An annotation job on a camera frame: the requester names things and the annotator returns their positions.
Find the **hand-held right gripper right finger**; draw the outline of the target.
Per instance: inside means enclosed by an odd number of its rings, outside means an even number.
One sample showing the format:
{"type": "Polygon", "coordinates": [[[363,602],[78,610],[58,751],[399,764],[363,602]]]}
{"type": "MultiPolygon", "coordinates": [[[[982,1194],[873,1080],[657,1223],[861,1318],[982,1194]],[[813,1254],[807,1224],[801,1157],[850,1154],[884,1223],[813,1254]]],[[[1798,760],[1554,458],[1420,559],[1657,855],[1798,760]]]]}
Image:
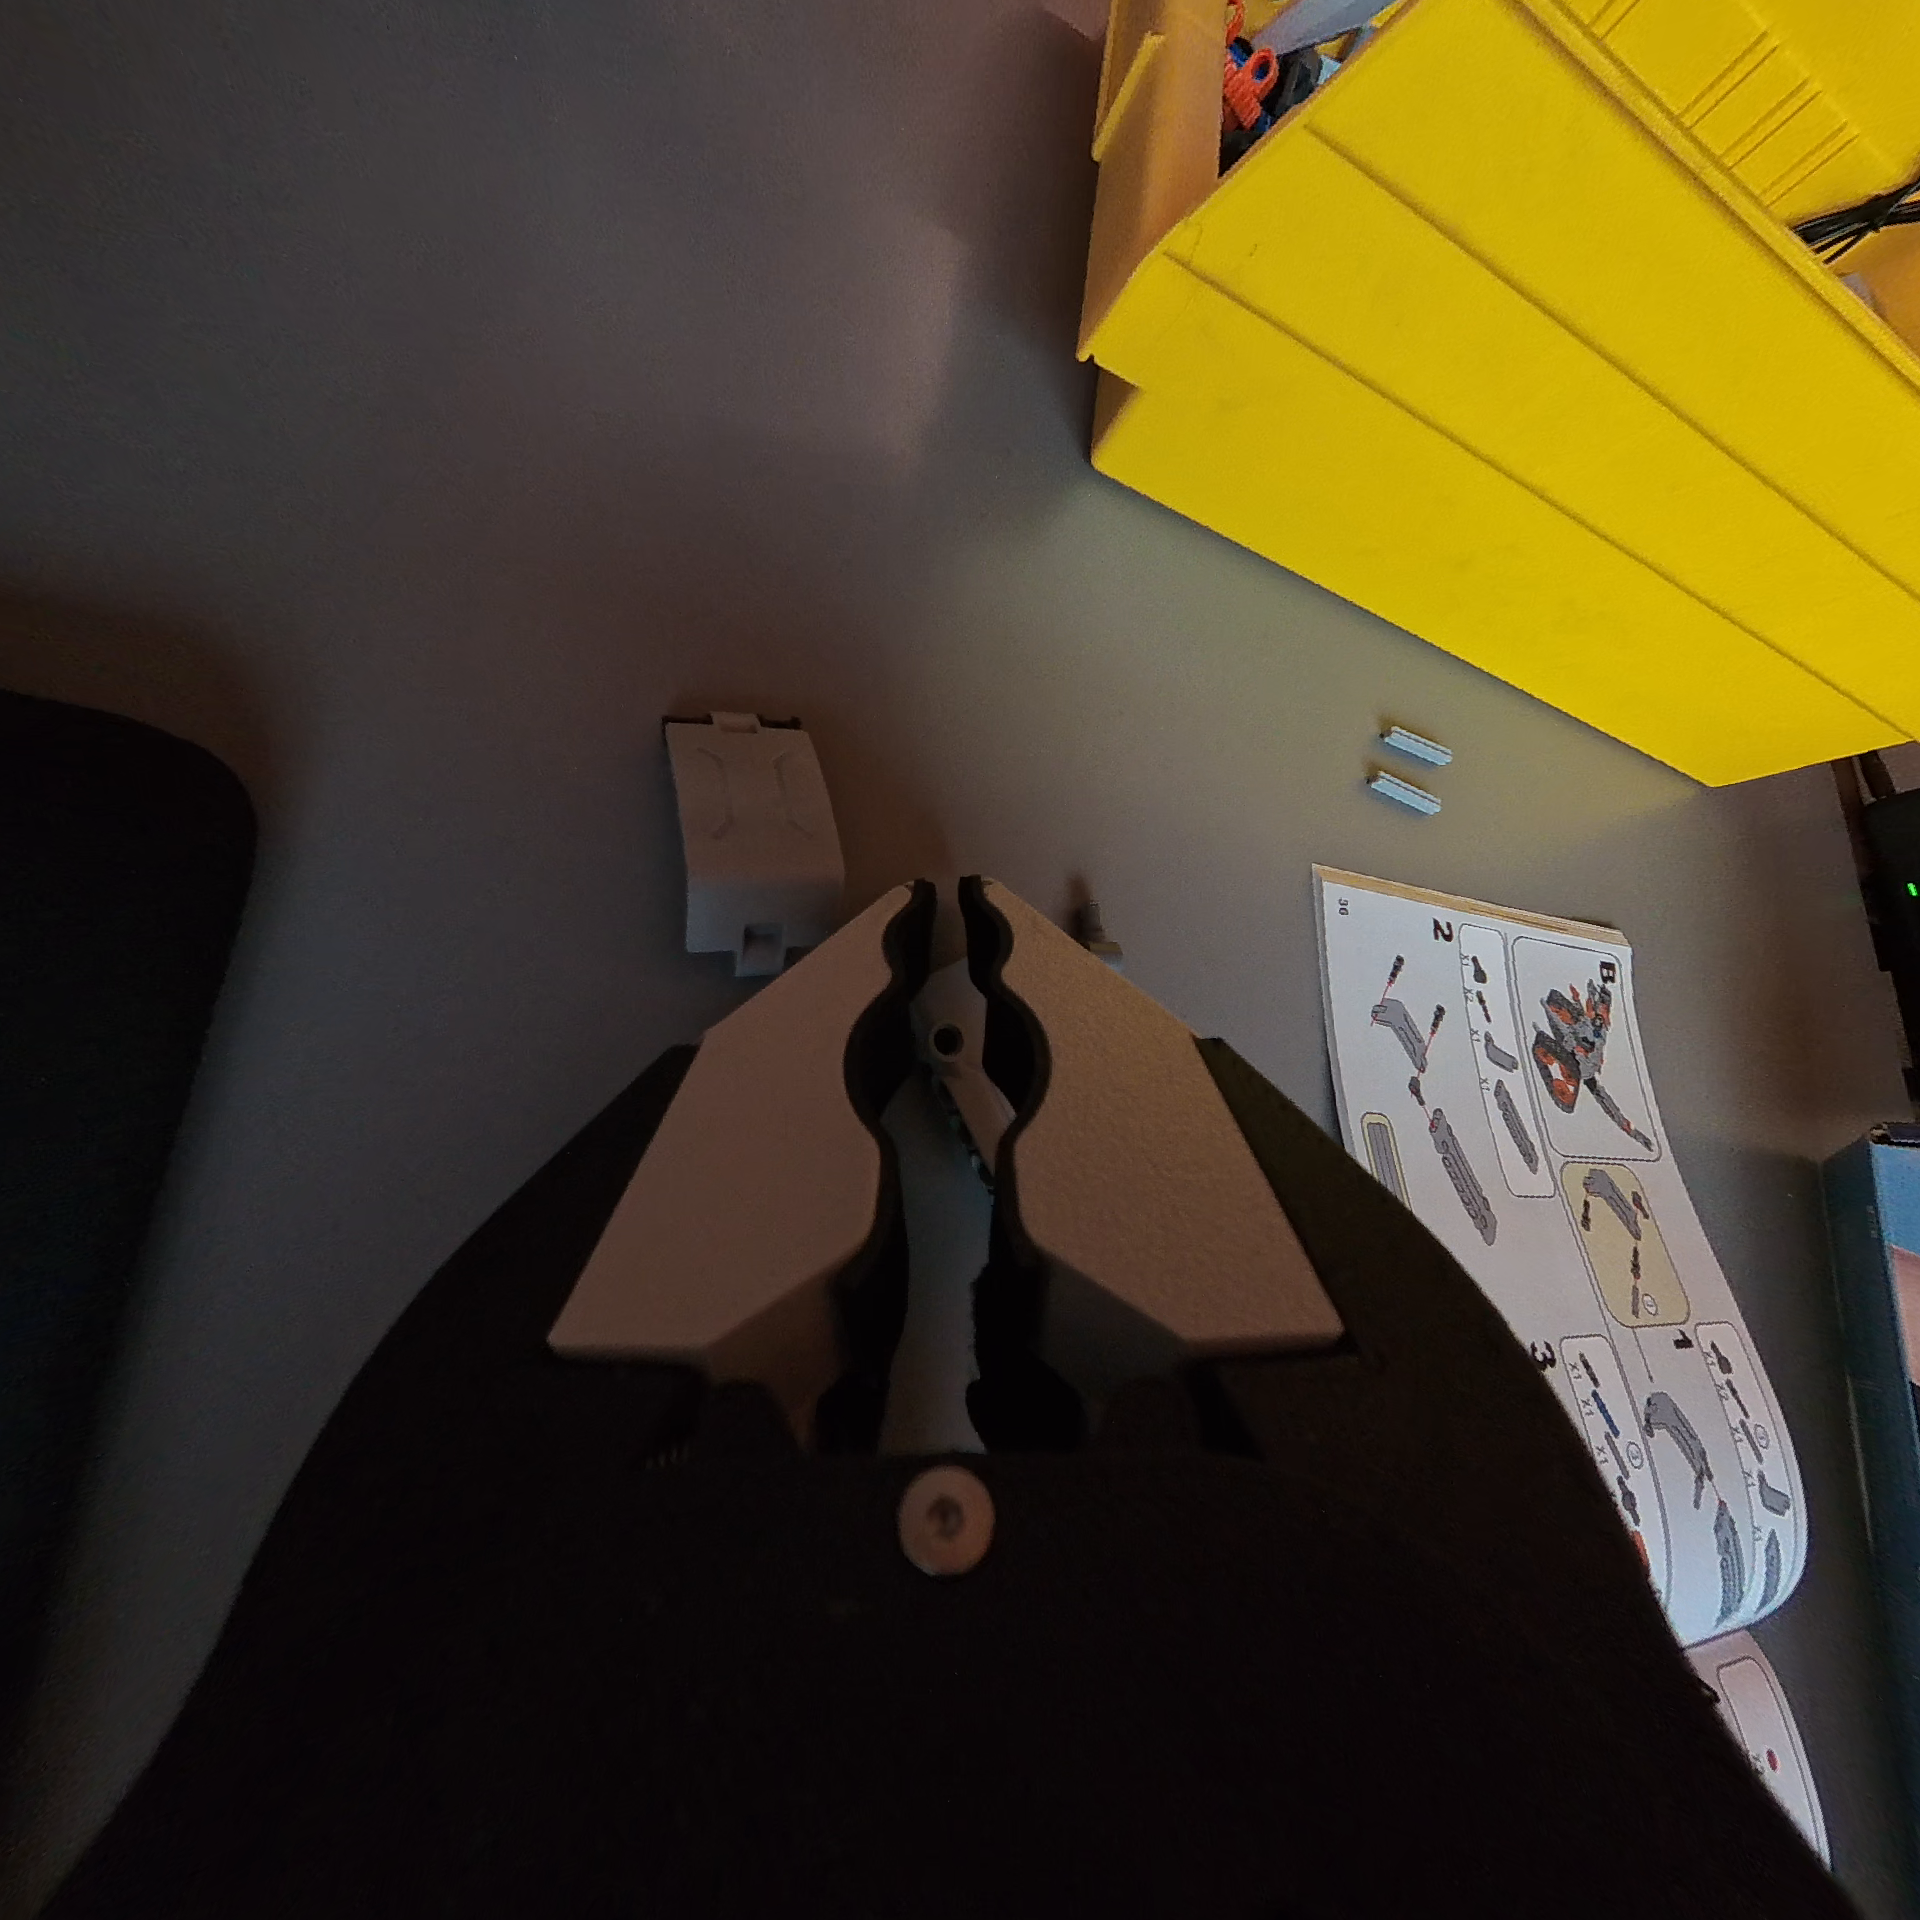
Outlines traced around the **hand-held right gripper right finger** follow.
{"type": "Polygon", "coordinates": [[[1201,1037],[979,876],[958,884],[988,1002],[993,1150],[966,1410],[993,1451],[1068,1451],[1132,1381],[1321,1354],[1345,1326],[1201,1037]]]}

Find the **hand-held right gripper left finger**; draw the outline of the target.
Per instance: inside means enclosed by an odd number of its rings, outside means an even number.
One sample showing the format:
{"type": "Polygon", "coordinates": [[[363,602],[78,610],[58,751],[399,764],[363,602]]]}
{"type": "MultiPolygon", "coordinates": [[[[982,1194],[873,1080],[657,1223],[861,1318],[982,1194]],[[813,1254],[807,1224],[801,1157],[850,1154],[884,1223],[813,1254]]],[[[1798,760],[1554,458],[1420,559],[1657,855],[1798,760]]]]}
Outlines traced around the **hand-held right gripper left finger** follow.
{"type": "Polygon", "coordinates": [[[917,1064],[938,894],[877,898],[695,1050],[548,1347],[754,1381],[823,1451],[876,1451],[906,1326],[883,1116],[917,1064]]]}

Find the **grey assembled beam piece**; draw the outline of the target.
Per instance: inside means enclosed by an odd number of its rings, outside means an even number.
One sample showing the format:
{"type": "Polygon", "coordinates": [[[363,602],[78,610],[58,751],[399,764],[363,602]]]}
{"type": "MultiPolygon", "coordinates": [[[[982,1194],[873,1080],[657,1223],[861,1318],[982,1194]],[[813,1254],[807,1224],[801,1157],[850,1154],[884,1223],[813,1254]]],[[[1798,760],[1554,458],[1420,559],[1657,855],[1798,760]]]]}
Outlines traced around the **grey assembled beam piece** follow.
{"type": "Polygon", "coordinates": [[[988,1007],[964,962],[927,976],[911,1006],[917,1061],[883,1127],[897,1148],[907,1295],[879,1430],[884,1453],[971,1451],[974,1282],[990,1260],[988,1160],[1012,1117],[982,1064],[988,1007]]]}

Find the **grey curved building piece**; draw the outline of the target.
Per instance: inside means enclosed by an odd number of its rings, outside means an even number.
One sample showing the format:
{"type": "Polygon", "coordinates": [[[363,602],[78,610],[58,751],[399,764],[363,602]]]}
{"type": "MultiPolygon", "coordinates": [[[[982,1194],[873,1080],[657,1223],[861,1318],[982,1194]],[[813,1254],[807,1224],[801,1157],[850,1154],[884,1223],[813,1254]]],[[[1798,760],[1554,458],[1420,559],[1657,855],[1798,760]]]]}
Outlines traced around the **grey curved building piece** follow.
{"type": "Polygon", "coordinates": [[[810,734],[751,711],[666,717],[687,872],[686,949],[775,976],[838,920],[845,859],[810,734]]]}

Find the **yellow storage bin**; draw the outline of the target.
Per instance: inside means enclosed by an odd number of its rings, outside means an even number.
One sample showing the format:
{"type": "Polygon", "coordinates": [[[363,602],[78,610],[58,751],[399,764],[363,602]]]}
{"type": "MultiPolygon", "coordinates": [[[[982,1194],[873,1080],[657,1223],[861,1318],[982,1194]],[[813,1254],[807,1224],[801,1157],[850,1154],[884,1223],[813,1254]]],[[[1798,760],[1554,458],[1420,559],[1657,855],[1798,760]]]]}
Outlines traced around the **yellow storage bin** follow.
{"type": "Polygon", "coordinates": [[[1227,11],[1110,6],[1093,466],[1706,783],[1916,738],[1916,235],[1791,235],[1916,5],[1401,5],[1221,174],[1227,11]]]}

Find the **building pieces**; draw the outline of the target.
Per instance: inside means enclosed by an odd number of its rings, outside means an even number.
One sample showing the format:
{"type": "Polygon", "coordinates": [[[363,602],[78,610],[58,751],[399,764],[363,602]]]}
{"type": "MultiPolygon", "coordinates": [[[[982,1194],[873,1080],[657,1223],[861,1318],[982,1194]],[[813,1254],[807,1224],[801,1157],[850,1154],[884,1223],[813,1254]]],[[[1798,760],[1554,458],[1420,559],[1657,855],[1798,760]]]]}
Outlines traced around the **building pieces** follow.
{"type": "Polygon", "coordinates": [[[1330,85],[1396,3],[1229,3],[1219,171],[1330,85]]]}

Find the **grey desk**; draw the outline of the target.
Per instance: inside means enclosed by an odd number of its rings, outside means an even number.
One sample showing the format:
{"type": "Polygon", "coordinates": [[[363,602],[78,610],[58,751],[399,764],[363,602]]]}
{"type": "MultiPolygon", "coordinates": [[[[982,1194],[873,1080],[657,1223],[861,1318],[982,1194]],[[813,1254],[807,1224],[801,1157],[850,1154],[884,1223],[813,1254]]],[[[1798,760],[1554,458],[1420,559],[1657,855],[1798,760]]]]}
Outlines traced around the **grey desk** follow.
{"type": "Polygon", "coordinates": [[[1100,20],[4,5],[4,680],[199,740],[259,819],[12,1912],[394,1316],[746,991],[682,947],[659,723],[713,704],[810,727],[858,903],[1081,877],[1129,976],[1321,1123],[1317,859],[1627,932],[1812,1500],[1759,1638],[1839,1876],[1916,1912],[1817,1204],[1903,1114],[1835,781],[1699,786],[1093,474],[1100,20]]]}

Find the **open instruction booklet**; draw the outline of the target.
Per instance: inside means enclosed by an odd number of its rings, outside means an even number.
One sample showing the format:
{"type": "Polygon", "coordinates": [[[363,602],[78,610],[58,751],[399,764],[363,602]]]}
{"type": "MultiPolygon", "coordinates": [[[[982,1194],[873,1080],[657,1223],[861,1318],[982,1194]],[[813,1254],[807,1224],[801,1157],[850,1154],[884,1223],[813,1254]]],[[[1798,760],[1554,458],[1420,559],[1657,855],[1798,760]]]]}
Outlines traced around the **open instruction booklet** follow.
{"type": "Polygon", "coordinates": [[[1667,1140],[1626,938],[1327,866],[1313,882],[1347,1148],[1526,1347],[1721,1719],[1829,1860],[1748,1634],[1805,1570],[1805,1486],[1667,1140]]]}

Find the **blue robot kit box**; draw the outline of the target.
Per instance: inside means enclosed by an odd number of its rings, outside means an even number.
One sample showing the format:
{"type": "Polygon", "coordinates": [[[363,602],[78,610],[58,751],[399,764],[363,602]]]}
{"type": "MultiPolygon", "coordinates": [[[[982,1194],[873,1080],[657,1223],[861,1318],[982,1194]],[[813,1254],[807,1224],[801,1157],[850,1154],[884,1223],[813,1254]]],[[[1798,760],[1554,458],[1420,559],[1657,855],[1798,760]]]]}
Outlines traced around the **blue robot kit box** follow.
{"type": "Polygon", "coordinates": [[[1899,1643],[1917,1606],[1917,1130],[1885,1123],[1822,1171],[1876,1588],[1899,1643]]]}

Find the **black device with green light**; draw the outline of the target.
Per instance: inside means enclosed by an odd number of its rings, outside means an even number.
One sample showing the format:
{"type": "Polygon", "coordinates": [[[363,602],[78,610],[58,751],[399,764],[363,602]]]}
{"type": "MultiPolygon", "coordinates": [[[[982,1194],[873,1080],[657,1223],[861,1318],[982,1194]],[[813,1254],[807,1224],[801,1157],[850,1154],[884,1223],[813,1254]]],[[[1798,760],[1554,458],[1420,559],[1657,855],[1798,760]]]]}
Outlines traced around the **black device with green light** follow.
{"type": "Polygon", "coordinates": [[[1868,930],[1899,1006],[1903,1083],[1917,1103],[1917,789],[1898,789],[1879,751],[1831,764],[1855,852],[1868,930]]]}

